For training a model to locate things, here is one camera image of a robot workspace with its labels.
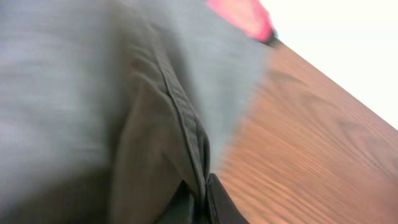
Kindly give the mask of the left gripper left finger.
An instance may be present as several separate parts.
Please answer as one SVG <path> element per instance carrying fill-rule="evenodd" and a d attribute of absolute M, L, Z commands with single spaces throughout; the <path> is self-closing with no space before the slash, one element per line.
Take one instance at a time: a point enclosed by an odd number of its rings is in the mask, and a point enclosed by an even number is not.
<path fill-rule="evenodd" d="M 195 198 L 183 181 L 155 224 L 193 224 L 194 222 Z"/>

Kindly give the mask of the grey shorts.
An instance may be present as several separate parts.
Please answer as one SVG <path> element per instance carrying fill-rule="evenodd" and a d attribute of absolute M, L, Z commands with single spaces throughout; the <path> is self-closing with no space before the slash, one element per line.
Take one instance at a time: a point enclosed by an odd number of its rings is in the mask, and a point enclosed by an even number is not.
<path fill-rule="evenodd" d="M 205 1 L 1 2 L 1 222 L 195 222 L 271 50 Z"/>

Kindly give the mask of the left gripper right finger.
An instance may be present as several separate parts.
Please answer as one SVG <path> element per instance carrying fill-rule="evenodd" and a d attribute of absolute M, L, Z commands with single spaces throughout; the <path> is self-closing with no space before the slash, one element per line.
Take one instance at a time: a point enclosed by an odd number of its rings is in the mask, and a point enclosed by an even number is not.
<path fill-rule="evenodd" d="M 206 191 L 209 223 L 249 224 L 214 173 L 209 176 Z"/>

